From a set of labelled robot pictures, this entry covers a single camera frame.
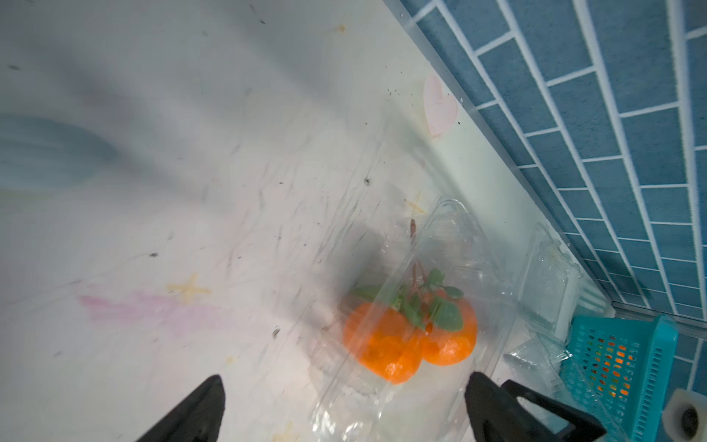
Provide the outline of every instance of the pink smudge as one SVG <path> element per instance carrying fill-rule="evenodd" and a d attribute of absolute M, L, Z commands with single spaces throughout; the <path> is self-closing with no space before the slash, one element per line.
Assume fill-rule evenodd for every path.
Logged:
<path fill-rule="evenodd" d="M 167 296 L 133 293 L 125 302 L 114 302 L 100 296 L 78 297 L 92 320 L 133 325 L 144 321 L 157 321 L 177 336 L 201 330 L 222 330 L 233 323 L 230 311 L 198 304 L 185 305 Z"/>
<path fill-rule="evenodd" d="M 444 95 L 442 81 L 435 74 L 425 79 L 422 103 L 432 136 L 445 133 L 457 120 L 457 99 L 453 95 Z"/>

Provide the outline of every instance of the pink heart drawing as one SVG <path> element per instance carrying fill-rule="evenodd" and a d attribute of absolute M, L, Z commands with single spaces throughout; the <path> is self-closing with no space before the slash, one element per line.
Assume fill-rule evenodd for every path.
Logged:
<path fill-rule="evenodd" d="M 445 133 L 457 121 L 457 113 L 459 112 L 457 99 L 453 95 L 443 94 L 442 81 L 435 74 L 425 79 L 422 100 L 425 106 L 427 126 L 432 136 Z"/>

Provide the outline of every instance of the blue basket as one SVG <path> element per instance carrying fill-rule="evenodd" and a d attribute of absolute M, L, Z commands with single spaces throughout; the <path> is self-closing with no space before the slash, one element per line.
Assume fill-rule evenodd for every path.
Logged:
<path fill-rule="evenodd" d="M 563 380 L 575 398 L 596 397 L 588 389 L 598 395 L 633 442 L 653 442 L 676 343 L 677 328 L 666 316 L 653 322 L 578 316 L 567 350 L 588 385 Z"/>

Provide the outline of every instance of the white cylindrical object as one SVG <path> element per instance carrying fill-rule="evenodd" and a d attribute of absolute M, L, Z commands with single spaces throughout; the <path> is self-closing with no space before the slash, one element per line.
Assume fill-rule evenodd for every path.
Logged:
<path fill-rule="evenodd" d="M 663 410 L 662 422 L 675 442 L 707 442 L 707 397 L 678 388 Z"/>

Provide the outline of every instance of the tangerine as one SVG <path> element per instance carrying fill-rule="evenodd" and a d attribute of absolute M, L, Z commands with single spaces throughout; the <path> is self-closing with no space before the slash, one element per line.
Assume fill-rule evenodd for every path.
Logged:
<path fill-rule="evenodd" d="M 344 346 L 361 365 L 391 384 L 409 380 L 420 367 L 422 353 L 417 333 L 408 320 L 392 308 L 387 308 L 370 334 L 360 336 L 361 321 L 372 303 L 361 304 L 346 319 Z"/>
<path fill-rule="evenodd" d="M 443 289 L 438 296 L 447 298 Z M 466 300 L 455 301 L 462 314 L 464 327 L 457 332 L 448 332 L 429 322 L 421 339 L 422 358 L 437 366 L 449 366 L 464 361 L 474 351 L 477 343 L 477 316 Z"/>

